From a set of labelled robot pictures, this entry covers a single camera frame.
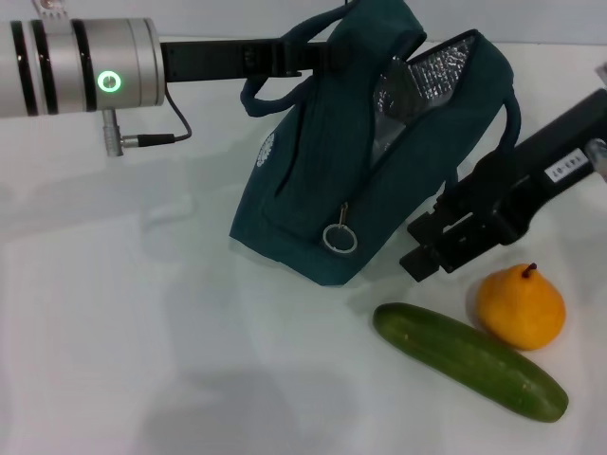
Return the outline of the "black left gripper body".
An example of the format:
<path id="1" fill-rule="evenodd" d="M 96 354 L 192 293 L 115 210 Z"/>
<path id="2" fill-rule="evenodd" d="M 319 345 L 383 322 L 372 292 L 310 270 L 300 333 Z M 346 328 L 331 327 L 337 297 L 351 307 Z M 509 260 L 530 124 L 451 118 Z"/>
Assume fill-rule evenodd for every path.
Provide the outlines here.
<path id="1" fill-rule="evenodd" d="M 285 47 L 269 40 L 161 43 L 166 82 L 285 76 Z"/>

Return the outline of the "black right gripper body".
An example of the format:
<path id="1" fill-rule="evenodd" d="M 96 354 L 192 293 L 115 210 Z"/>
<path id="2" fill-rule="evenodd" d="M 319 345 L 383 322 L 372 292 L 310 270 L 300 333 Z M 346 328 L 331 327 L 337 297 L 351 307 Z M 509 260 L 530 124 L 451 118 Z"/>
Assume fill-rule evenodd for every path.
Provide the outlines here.
<path id="1" fill-rule="evenodd" d="M 595 171 L 588 143 L 606 140 L 606 90 L 599 89 L 512 151 L 491 153 L 472 173 L 444 191 L 435 205 L 459 221 L 454 233 L 433 242 L 431 272 L 451 273 L 497 245 L 528 231 L 548 201 Z"/>

